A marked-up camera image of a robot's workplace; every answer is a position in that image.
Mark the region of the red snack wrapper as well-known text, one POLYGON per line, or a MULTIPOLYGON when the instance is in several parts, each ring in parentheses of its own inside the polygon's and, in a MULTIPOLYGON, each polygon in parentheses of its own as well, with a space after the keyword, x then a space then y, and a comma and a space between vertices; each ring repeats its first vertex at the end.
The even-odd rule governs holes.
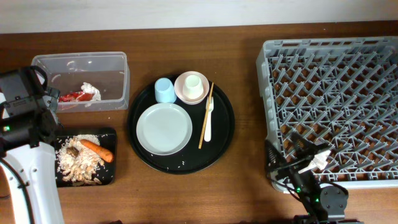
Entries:
POLYGON ((61 102, 77 102, 77 101, 91 101, 94 94, 85 93, 83 91, 72 92, 67 95, 63 95, 59 98, 61 102))

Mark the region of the light blue cup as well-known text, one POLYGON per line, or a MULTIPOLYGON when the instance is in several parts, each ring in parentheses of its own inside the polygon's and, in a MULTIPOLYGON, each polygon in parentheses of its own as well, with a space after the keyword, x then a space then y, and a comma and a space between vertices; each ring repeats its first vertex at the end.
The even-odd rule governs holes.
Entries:
POLYGON ((155 100, 158 103, 174 103, 177 99, 174 85, 168 78, 160 78, 155 82, 155 100))

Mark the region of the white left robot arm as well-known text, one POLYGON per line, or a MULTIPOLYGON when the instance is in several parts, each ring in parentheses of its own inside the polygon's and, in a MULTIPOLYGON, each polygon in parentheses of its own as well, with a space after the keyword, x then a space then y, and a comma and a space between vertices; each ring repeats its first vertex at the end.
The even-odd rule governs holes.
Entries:
POLYGON ((16 223, 63 223, 55 180, 59 90, 36 65, 1 74, 1 168, 16 223))

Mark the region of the orange carrot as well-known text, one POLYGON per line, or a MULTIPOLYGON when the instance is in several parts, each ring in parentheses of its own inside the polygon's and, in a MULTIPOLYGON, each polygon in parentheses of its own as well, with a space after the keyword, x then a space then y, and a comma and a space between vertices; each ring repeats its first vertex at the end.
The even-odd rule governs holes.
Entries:
POLYGON ((104 160, 105 162, 110 163, 114 161, 114 154, 110 150, 103 148, 100 145, 97 145, 86 139, 80 140, 80 143, 88 149, 92 150, 93 152, 97 153, 97 155, 99 155, 100 158, 102 158, 102 160, 104 160))

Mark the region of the white tissue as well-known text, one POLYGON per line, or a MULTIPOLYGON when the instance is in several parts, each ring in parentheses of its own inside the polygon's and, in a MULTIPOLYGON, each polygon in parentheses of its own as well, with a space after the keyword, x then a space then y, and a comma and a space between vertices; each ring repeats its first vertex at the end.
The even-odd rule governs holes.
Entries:
POLYGON ((81 90, 84 93, 82 101, 100 101, 101 100, 100 91, 96 87, 94 87, 92 84, 84 82, 83 85, 81 86, 81 90))

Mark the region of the pink bowl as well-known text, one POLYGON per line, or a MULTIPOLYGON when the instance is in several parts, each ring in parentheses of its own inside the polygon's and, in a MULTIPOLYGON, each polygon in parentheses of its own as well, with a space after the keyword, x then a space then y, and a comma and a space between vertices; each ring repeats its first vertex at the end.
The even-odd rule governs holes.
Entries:
POLYGON ((181 101, 183 101, 184 103, 186 103, 188 105, 196 105, 196 104, 199 104, 200 102, 202 102, 206 98, 206 95, 208 94, 208 92, 210 90, 210 84, 209 84, 209 81, 206 78, 206 76, 204 76, 203 74, 201 74, 199 72, 195 72, 195 71, 189 71, 189 72, 182 73, 181 75, 179 75, 177 77, 177 79, 176 79, 176 81, 174 83, 174 90, 175 90, 176 96, 181 101), (197 75, 197 76, 199 76, 201 78, 201 82, 203 84, 203 93, 202 93, 202 95, 199 98, 194 99, 194 100, 188 99, 183 94, 184 80, 189 75, 197 75))

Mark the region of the brown pine cone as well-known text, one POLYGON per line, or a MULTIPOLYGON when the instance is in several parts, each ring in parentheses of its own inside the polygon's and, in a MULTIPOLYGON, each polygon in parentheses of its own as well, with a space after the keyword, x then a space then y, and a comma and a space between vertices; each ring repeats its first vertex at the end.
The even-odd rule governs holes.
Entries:
POLYGON ((73 146, 67 147, 66 152, 67 152, 67 154, 71 155, 73 158, 78 157, 78 155, 80 153, 79 150, 73 146))

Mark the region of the white cup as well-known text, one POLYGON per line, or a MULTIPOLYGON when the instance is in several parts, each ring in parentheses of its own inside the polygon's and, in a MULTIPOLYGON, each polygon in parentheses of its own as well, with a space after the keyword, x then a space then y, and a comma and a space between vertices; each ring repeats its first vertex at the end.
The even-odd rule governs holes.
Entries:
POLYGON ((203 93, 201 78, 197 75, 189 75, 184 80, 183 94, 190 100, 199 98, 203 93))

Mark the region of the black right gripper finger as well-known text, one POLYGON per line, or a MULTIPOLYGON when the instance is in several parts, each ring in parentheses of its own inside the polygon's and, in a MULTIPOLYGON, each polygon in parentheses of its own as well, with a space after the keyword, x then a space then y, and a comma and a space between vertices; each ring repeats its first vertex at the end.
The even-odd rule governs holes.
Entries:
POLYGON ((290 135, 290 140, 294 145, 296 151, 321 151, 329 148, 328 143, 321 143, 316 145, 315 143, 308 141, 296 132, 290 135))
POLYGON ((267 171, 273 171, 285 162, 282 154, 274 147, 274 145, 269 140, 265 140, 265 150, 267 154, 267 171))

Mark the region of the white plastic fork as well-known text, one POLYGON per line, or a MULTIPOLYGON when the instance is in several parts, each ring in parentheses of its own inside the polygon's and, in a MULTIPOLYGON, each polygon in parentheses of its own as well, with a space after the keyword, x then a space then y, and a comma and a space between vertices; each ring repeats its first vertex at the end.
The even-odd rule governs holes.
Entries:
POLYGON ((208 110, 208 117, 206 121, 206 127, 205 127, 205 135, 204 135, 204 140, 206 142, 211 141, 211 114, 214 109, 214 99, 211 97, 210 105, 209 105, 209 110, 208 110))

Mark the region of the wooden chopstick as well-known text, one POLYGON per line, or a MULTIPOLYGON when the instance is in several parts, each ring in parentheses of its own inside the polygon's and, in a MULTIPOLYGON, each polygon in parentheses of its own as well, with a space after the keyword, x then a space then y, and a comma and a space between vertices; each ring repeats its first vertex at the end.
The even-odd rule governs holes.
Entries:
POLYGON ((211 83, 210 87, 211 88, 210 88, 209 95, 208 95, 208 101, 206 103, 205 117, 204 117, 204 120, 203 120, 203 126, 202 126, 202 130, 201 130, 201 136, 200 136, 198 149, 201 149, 202 144, 203 144, 203 140, 204 140, 204 136, 205 136, 206 123, 207 123, 207 119, 208 119, 208 113, 209 113, 209 110, 210 110, 211 98, 212 98, 213 88, 214 88, 214 83, 213 82, 211 83))

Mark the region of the rice and nutshell pile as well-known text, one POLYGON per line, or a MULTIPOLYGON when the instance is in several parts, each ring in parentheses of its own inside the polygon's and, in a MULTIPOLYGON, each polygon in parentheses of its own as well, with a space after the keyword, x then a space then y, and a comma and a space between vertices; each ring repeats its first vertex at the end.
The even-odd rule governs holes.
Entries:
POLYGON ((80 134, 77 136, 60 139, 60 149, 55 150, 56 174, 63 184, 71 184, 74 187, 82 185, 103 185, 104 177, 100 176, 100 169, 105 168, 105 161, 97 153, 88 149, 80 143, 80 140, 86 139, 97 145, 100 145, 98 136, 92 134, 80 134), (73 158, 67 154, 67 147, 75 147, 79 150, 79 155, 73 158))

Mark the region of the grey round plate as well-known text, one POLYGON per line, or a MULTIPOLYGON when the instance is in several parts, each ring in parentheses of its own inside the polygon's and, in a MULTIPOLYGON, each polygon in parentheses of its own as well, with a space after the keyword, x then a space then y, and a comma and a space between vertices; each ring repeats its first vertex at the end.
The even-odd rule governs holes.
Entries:
POLYGON ((188 113, 173 103, 157 103, 139 117, 137 139, 151 154, 169 156, 181 151, 189 142, 193 124, 188 113))

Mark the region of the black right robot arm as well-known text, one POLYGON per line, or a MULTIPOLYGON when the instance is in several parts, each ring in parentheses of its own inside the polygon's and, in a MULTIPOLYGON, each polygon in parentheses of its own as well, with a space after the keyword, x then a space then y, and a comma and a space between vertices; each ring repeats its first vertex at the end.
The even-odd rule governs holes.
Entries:
POLYGON ((265 140, 266 178, 291 194, 307 212, 306 215, 294 216, 290 222, 295 224, 357 223, 357 220, 345 218, 348 190, 331 181, 323 183, 312 173, 314 168, 323 170, 326 167, 327 158, 331 153, 330 145, 315 144, 298 133, 292 133, 290 140, 297 153, 297 158, 290 162, 269 140, 265 140))

